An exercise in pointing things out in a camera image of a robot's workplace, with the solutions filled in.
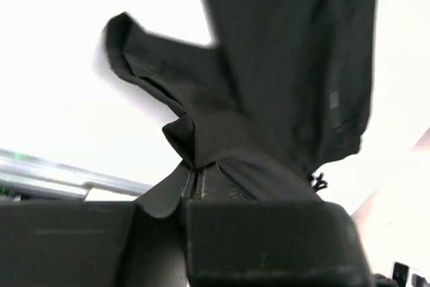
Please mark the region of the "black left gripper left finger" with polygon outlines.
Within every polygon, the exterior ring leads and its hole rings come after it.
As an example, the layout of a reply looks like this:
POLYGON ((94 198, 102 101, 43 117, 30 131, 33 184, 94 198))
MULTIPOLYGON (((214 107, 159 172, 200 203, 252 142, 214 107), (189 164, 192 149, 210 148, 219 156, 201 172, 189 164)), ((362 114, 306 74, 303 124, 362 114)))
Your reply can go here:
POLYGON ((180 164, 133 202, 1 203, 2 286, 185 286, 180 164))

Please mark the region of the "black shorts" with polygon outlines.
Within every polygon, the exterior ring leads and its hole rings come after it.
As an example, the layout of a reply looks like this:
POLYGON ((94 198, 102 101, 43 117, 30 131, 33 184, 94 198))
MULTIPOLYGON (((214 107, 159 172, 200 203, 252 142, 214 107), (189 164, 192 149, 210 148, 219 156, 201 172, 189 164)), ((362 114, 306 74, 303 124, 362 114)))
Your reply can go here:
POLYGON ((257 200, 316 200, 322 165, 359 151, 370 116, 376 0, 205 0, 218 45, 105 29, 112 71, 177 115, 188 167, 257 200))

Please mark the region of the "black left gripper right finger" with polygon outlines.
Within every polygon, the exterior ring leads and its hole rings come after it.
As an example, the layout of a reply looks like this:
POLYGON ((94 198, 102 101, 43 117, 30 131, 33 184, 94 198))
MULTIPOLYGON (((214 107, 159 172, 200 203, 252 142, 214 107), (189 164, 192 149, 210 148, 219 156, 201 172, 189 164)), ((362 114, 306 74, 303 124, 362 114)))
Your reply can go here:
POLYGON ((371 286, 357 229, 338 204, 244 198, 217 169, 183 191, 192 286, 371 286))

